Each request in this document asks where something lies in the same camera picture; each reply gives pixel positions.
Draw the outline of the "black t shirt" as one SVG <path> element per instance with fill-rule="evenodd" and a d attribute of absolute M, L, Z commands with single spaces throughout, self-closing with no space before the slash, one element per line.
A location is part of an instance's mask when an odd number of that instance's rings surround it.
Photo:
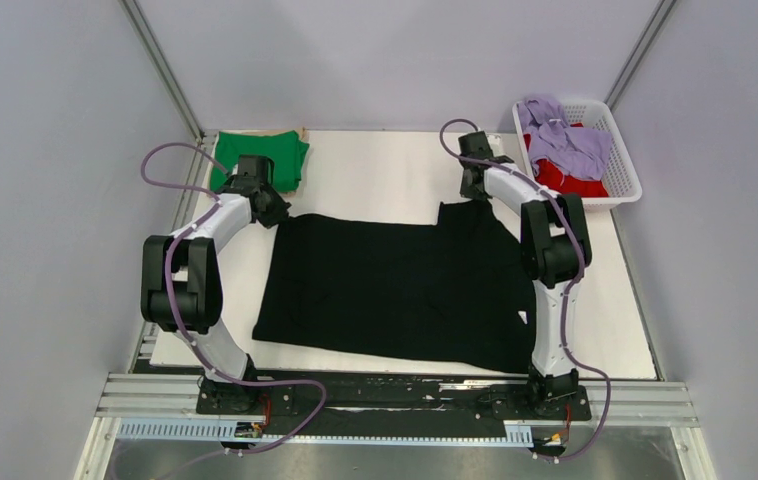
<path fill-rule="evenodd" d="M 306 214 L 277 229 L 252 336 L 523 374 L 534 288 L 486 202 L 443 204 L 433 225 Z"/>

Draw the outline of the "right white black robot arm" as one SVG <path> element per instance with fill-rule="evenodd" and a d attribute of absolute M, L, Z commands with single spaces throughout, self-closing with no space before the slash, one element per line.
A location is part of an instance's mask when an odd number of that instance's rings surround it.
<path fill-rule="evenodd" d="M 495 198 L 520 219 L 522 268 L 533 281 L 535 343 L 521 404 L 539 417 L 565 414 L 579 393 L 576 362 L 566 352 L 578 282 L 590 264 L 590 241 L 581 198 L 562 195 L 496 156 L 483 131 L 458 139 L 463 166 L 460 193 Z"/>

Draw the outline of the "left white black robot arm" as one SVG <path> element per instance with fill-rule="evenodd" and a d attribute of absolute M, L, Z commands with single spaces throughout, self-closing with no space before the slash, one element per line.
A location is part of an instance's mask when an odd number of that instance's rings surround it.
<path fill-rule="evenodd" d="M 272 184 L 275 166 L 261 155 L 242 155 L 200 217 L 143 245 L 141 313 L 179 338 L 203 366 L 201 413 L 248 413 L 261 400 L 251 356 L 223 319 L 218 254 L 243 228 L 271 228 L 289 216 L 289 203 Z"/>

